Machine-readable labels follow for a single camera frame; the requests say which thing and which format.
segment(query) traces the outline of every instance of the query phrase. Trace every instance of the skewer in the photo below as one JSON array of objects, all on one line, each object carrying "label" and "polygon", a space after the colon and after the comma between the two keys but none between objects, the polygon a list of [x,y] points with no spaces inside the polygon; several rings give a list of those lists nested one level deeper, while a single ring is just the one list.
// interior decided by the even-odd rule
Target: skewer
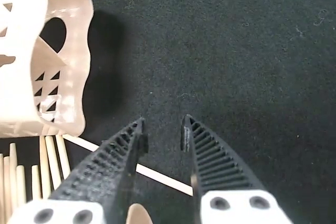
[{"label": "skewer", "polygon": [[61,163],[63,179],[66,179],[70,174],[70,165],[67,154],[67,149],[65,147],[64,139],[61,135],[56,135],[56,143],[58,148],[59,160]]},{"label": "skewer", "polygon": [[17,208],[17,188],[16,188],[16,166],[17,166],[17,155],[16,155],[16,144],[11,143],[9,145],[9,175],[10,181],[10,199],[12,201],[12,212]]},{"label": "skewer", "polygon": [[5,224],[4,154],[0,154],[0,223]]},{"label": "skewer", "polygon": [[[98,149],[98,145],[93,144],[89,141],[86,141],[80,137],[74,137],[74,136],[70,136],[68,134],[63,135],[63,137],[66,140],[69,140],[70,142],[77,144],[87,150],[90,150],[92,152],[94,152],[96,149]],[[162,183],[166,186],[172,187],[176,190],[179,190],[187,195],[193,196],[193,188],[191,186],[188,186],[176,179],[170,178],[166,175],[163,175],[161,173],[158,173],[152,169],[149,169],[146,166],[137,164],[136,165],[136,171],[148,178],[151,178],[153,180],[156,180],[159,183]]]},{"label": "skewer", "polygon": [[10,157],[4,157],[4,190],[5,190],[5,223],[8,223],[12,215],[12,202],[11,202],[11,181],[10,181],[10,172],[9,172],[9,165],[10,165]]},{"label": "skewer", "polygon": [[25,203],[27,203],[25,168],[23,165],[19,165],[16,167],[16,180],[17,180],[17,207],[20,207]]},{"label": "skewer", "polygon": [[52,184],[54,186],[54,190],[56,190],[57,187],[59,187],[59,185],[61,184],[61,176],[59,173],[54,139],[52,136],[46,136],[46,145],[47,145]]},{"label": "skewer", "polygon": [[41,197],[41,185],[40,185],[40,175],[38,172],[38,165],[33,165],[31,167],[32,171],[32,181],[31,181],[31,194],[33,195],[33,200],[42,199]]},{"label": "skewer", "polygon": [[40,168],[41,168],[41,182],[42,182],[42,196],[47,199],[51,193],[49,162],[46,147],[46,140],[44,136],[40,136]]}]

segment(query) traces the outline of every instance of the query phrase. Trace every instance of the beige plastic object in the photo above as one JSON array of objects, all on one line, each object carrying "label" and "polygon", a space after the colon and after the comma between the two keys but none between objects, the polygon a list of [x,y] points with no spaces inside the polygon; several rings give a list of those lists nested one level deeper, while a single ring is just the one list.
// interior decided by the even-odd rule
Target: beige plastic object
[{"label": "beige plastic object", "polygon": [[[83,132],[92,16],[91,0],[0,0],[0,137]],[[39,37],[54,17],[67,29],[59,53]]]}]

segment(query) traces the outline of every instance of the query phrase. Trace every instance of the screw hole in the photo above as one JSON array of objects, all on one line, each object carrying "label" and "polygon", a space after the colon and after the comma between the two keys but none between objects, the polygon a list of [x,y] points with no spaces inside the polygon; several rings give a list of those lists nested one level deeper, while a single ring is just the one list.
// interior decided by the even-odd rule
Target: screw hole
[{"label": "screw hole", "polygon": [[40,212],[38,212],[34,218],[34,222],[36,224],[44,224],[51,220],[52,216],[54,214],[54,211],[50,208],[43,209]]},{"label": "screw hole", "polygon": [[92,221],[92,212],[89,210],[82,210],[74,216],[73,224],[89,224]]},{"label": "screw hole", "polygon": [[270,207],[269,202],[259,196],[252,197],[250,199],[250,205],[258,209],[268,209]]},{"label": "screw hole", "polygon": [[226,199],[223,199],[220,197],[213,198],[210,201],[210,206],[211,208],[218,209],[218,210],[227,210],[230,208],[229,202],[227,202]]}]

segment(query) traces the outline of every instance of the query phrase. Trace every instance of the hole in plastic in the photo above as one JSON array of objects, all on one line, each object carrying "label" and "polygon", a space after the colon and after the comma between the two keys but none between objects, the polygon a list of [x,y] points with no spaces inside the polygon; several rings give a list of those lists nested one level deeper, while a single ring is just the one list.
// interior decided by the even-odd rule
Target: hole in plastic
[{"label": "hole in plastic", "polygon": [[250,205],[258,209],[268,209],[270,207],[269,202],[266,199],[259,196],[252,197],[250,199]]},{"label": "hole in plastic", "polygon": [[3,29],[2,31],[0,31],[0,37],[5,37],[6,33],[7,33],[7,27]]},{"label": "hole in plastic", "polygon": [[60,71],[57,72],[57,74],[55,74],[51,80],[58,80],[59,79],[59,75],[60,75]]},{"label": "hole in plastic", "polygon": [[5,8],[11,12],[12,11],[12,7],[13,7],[13,3],[7,3],[7,4],[3,4],[5,6]]},{"label": "hole in plastic", "polygon": [[91,223],[93,214],[90,210],[82,210],[74,216],[73,224],[89,224]]},{"label": "hole in plastic", "polygon": [[54,211],[50,208],[43,209],[40,212],[37,213],[37,215],[34,218],[34,222],[36,224],[44,224],[51,220],[52,216],[54,214]]},{"label": "hole in plastic", "polygon": [[45,25],[40,37],[55,51],[60,52],[67,35],[67,28],[60,18],[52,18]]},{"label": "hole in plastic", "polygon": [[223,199],[221,197],[213,198],[210,201],[210,206],[211,208],[218,209],[218,210],[227,210],[230,208],[229,202],[227,202],[226,199]]},{"label": "hole in plastic", "polygon": [[15,56],[0,55],[0,67],[3,65],[12,64],[15,59]]},{"label": "hole in plastic", "polygon": [[50,92],[49,95],[57,95],[58,93],[58,86],[54,88],[54,90],[52,90],[52,92]]},{"label": "hole in plastic", "polygon": [[54,102],[48,109],[47,111],[50,112],[50,111],[55,111],[56,110],[56,102]]}]

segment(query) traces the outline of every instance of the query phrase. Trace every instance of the dark carpet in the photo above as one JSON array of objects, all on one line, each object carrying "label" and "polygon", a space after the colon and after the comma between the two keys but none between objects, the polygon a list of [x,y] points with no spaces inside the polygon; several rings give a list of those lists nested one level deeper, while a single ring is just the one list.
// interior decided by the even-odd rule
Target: dark carpet
[{"label": "dark carpet", "polygon": [[[179,139],[192,114],[294,223],[336,223],[335,0],[93,3],[85,139],[100,143],[143,116],[150,152],[140,163],[189,183]],[[74,166],[86,152],[68,147]],[[193,222],[191,197],[141,175],[134,201],[154,223]]]}]

